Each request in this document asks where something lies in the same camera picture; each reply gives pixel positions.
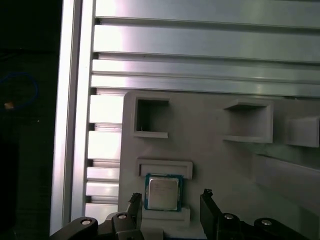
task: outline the round bolt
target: round bolt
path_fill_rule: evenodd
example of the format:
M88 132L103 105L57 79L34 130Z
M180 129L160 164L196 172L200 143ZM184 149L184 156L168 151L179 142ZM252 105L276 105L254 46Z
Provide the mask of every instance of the round bolt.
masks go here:
M271 226L272 225L272 222L270 222L269 220L266 220L266 219L262 220L261 223L263 225L266 225L266 226Z
M88 224L90 224L91 223L91 220L83 220L82 222L81 222L81 224L82 225L88 225Z
M125 219L127 216L126 215L119 215L118 219Z
M231 214L226 214L224 215L224 217L228 220L234 219L234 216L232 216Z

